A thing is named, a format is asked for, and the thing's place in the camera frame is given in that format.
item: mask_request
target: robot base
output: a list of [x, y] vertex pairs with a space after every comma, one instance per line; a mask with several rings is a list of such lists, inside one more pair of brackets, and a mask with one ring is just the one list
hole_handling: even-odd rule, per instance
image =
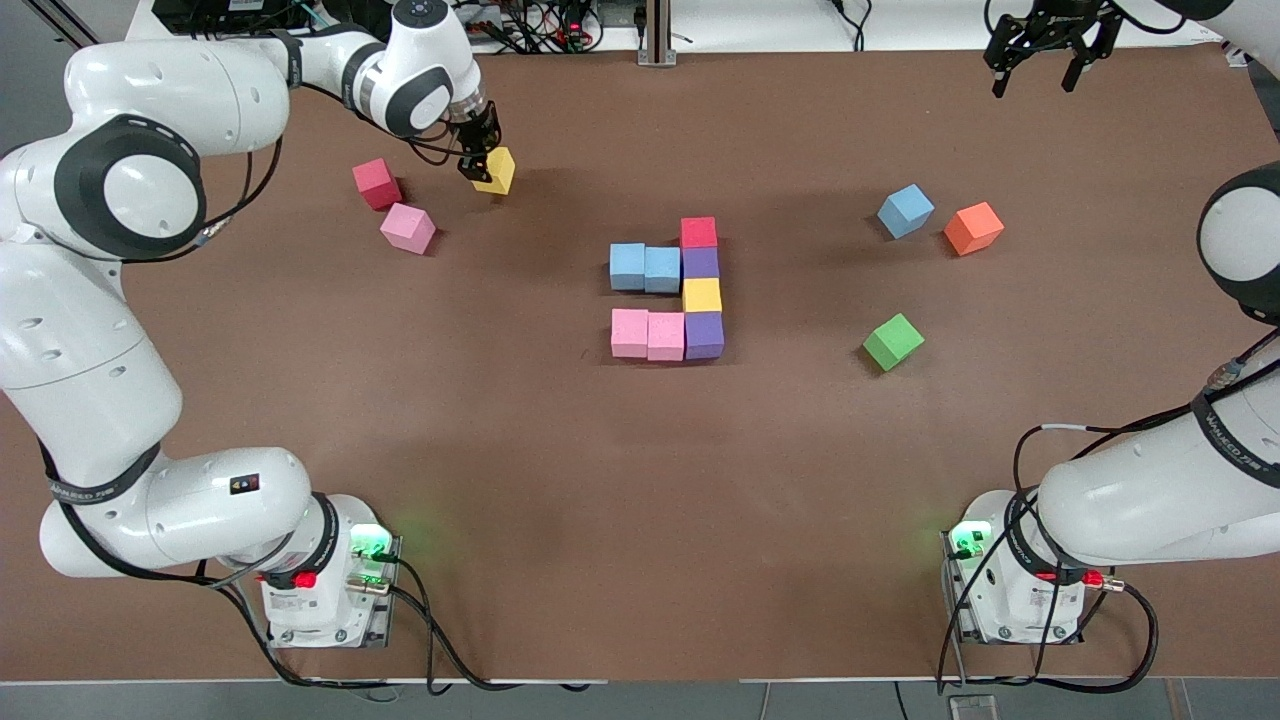
[[[957, 625], [960, 642], [984, 644], [1039, 644], [1044, 638], [1044, 620], [1053, 597], [1053, 584], [1041, 580], [1018, 562], [1009, 542], [993, 548], [1005, 532], [1005, 509], [1012, 500], [1011, 491], [991, 491], [978, 496], [965, 511], [964, 520], [950, 533], [942, 534], [943, 596], [947, 612], [973, 578], [988, 553], [979, 578], [961, 606]], [[952, 559], [965, 548], [980, 548], [968, 559]], [[1057, 591], [1048, 643], [1076, 642], [1076, 623], [1084, 605], [1084, 585], [1074, 583]]]
[[[367, 568], [364, 559], [351, 552], [351, 528], [378, 524], [378, 519], [367, 505], [349, 495], [330, 495], [329, 501], [338, 511], [337, 546], [329, 564], [316, 574], [315, 587], [279, 591], [262, 584], [271, 647], [387, 647], [393, 597], [352, 589], [347, 582]], [[401, 538], [394, 538], [388, 551], [398, 555], [399, 550]], [[393, 585], [398, 566], [378, 565], [383, 568], [385, 585]]]

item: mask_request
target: purple cube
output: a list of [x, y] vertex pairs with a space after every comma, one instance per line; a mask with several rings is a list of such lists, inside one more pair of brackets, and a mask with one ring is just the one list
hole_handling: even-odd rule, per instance
[[713, 360], [724, 354], [719, 313], [685, 313], [685, 360]]
[[686, 247], [684, 260], [686, 278], [719, 277], [719, 258], [714, 247]]

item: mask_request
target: orange cube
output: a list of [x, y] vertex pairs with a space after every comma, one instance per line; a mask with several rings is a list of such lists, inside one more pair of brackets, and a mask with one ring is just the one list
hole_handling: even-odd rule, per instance
[[991, 245], [1005, 229], [991, 205], [979, 202], [956, 213], [955, 218], [942, 229], [956, 255], [968, 255]]

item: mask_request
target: green cube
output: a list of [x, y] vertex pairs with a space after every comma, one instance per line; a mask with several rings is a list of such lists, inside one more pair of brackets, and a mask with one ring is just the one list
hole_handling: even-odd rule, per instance
[[884, 370], [891, 370], [924, 343], [924, 336], [919, 333], [906, 316], [901, 313], [890, 318], [887, 323], [876, 328], [863, 347], [879, 363]]

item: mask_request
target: blue cube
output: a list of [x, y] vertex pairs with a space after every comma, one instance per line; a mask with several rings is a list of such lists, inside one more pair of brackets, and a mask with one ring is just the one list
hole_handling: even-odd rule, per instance
[[881, 211], [877, 213], [893, 240], [924, 227], [933, 213], [933, 204], [924, 196], [920, 187], [909, 184], [888, 196]]
[[644, 291], [680, 292], [680, 249], [645, 247]]
[[609, 287], [644, 290], [643, 242], [614, 242], [609, 246]]

